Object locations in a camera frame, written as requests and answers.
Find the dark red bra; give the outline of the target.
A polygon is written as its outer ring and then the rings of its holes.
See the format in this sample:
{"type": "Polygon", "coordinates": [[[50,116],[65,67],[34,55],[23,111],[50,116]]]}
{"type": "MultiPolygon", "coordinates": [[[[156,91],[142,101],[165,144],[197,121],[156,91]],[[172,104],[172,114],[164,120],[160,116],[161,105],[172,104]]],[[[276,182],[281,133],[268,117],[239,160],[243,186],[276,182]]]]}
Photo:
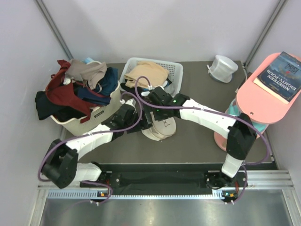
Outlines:
{"type": "Polygon", "coordinates": [[[59,122],[77,119],[85,123],[95,107],[107,106],[117,87],[117,73],[106,63],[58,60],[60,69],[51,76],[45,91],[36,95],[39,119],[59,122]]]}

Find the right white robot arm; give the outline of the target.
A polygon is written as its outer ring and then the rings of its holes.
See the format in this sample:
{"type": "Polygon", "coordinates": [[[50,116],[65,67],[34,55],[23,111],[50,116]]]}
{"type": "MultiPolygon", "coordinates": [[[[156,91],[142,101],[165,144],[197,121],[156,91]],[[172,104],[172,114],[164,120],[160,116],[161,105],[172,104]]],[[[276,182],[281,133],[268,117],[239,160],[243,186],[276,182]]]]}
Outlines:
{"type": "Polygon", "coordinates": [[[221,113],[180,93],[172,97],[162,87],[151,90],[146,98],[156,120],[177,117],[195,122],[225,138],[227,155],[219,179],[224,186],[231,186],[236,182],[236,174],[257,138],[248,115],[221,113]]]}

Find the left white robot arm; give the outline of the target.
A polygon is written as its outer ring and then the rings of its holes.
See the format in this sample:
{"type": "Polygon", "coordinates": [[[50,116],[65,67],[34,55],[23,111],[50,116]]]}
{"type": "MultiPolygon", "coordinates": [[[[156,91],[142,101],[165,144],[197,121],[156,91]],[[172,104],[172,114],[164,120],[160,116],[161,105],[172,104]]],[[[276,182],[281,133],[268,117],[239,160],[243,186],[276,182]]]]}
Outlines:
{"type": "Polygon", "coordinates": [[[141,120],[136,110],[136,100],[122,100],[121,107],[107,120],[91,131],[67,140],[59,139],[52,142],[38,175],[41,181],[51,181],[58,188],[66,188],[73,182],[82,182],[103,186],[107,176],[97,163],[79,163],[78,161],[87,153],[97,147],[110,143],[133,129],[141,120]]]}

